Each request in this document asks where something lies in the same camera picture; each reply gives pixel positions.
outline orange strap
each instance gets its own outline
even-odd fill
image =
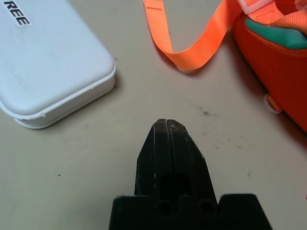
[[[251,5],[258,0],[247,0]],[[163,0],[143,0],[149,29],[153,41],[157,47],[180,69],[193,70],[205,65],[218,50],[225,34],[233,25],[236,18],[242,13],[237,0],[222,0],[221,4],[209,20],[207,27],[200,38],[190,48],[174,53],[169,37],[166,14]],[[276,7],[275,2],[271,2],[260,10],[252,13],[249,17],[259,23],[269,25],[297,24],[297,17],[307,15],[306,11],[301,11],[300,15],[293,18],[285,17]],[[306,29],[307,22],[299,20],[299,25]]]

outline beige table surface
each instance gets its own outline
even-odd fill
[[[107,230],[113,199],[133,194],[136,159],[158,118],[186,126],[218,199],[254,193],[275,230],[307,228],[307,137],[266,109],[231,35],[189,77],[158,55],[141,0],[72,4],[116,58],[117,83],[42,130],[0,112],[1,230]],[[195,41],[218,4],[165,0],[175,50]]]

